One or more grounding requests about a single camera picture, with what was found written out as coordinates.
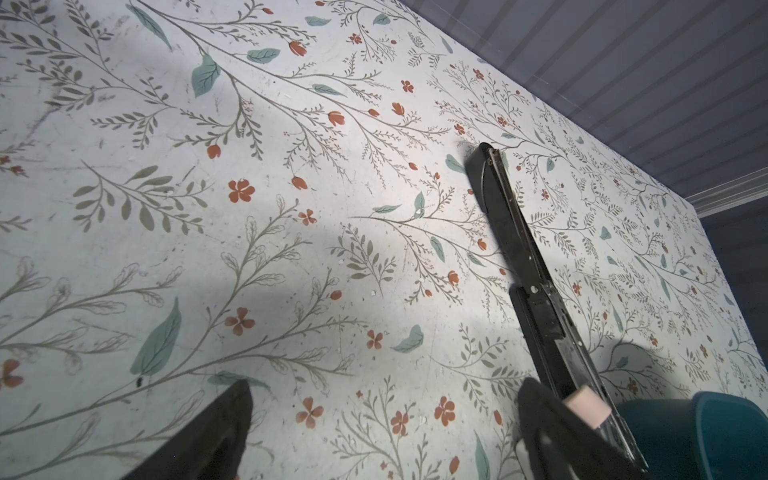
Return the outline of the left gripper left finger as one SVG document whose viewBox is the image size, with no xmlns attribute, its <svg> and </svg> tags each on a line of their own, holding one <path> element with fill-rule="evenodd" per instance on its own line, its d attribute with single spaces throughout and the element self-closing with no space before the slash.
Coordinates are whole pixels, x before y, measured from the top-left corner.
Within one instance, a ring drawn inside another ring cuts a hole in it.
<svg viewBox="0 0 768 480">
<path fill-rule="evenodd" d="M 162 445 L 128 479 L 234 479 L 251 427 L 253 400 L 238 380 Z"/>
</svg>

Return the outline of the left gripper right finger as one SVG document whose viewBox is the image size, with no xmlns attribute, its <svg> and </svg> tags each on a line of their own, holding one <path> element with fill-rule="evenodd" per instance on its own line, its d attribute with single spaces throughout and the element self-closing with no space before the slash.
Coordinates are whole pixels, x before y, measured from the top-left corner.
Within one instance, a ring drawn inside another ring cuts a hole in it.
<svg viewBox="0 0 768 480">
<path fill-rule="evenodd" d="M 533 378 L 518 392 L 521 441 L 517 455 L 527 479 L 643 479 L 645 472 L 611 446 Z"/>
</svg>

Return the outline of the black stapler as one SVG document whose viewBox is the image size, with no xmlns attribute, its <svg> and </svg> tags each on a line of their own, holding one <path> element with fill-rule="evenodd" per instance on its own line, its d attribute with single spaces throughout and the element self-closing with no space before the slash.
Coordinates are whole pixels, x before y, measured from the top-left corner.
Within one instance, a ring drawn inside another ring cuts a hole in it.
<svg viewBox="0 0 768 480">
<path fill-rule="evenodd" d="M 464 163 L 475 197 L 485 213 L 512 277 L 510 299 L 533 360 L 533 379 L 563 403 L 583 385 L 612 408 L 596 431 L 648 476 L 648 464 L 617 412 L 535 243 L 517 202 L 500 152 L 480 144 Z"/>
</svg>

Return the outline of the teal plastic tray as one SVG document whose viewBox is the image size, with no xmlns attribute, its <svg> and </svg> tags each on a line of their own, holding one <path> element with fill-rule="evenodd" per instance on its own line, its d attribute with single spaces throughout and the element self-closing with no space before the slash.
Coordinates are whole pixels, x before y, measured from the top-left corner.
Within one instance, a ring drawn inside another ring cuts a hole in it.
<svg viewBox="0 0 768 480">
<path fill-rule="evenodd" d="M 767 477 L 767 416 L 747 399 L 702 391 L 628 401 L 619 412 L 652 479 Z"/>
</svg>

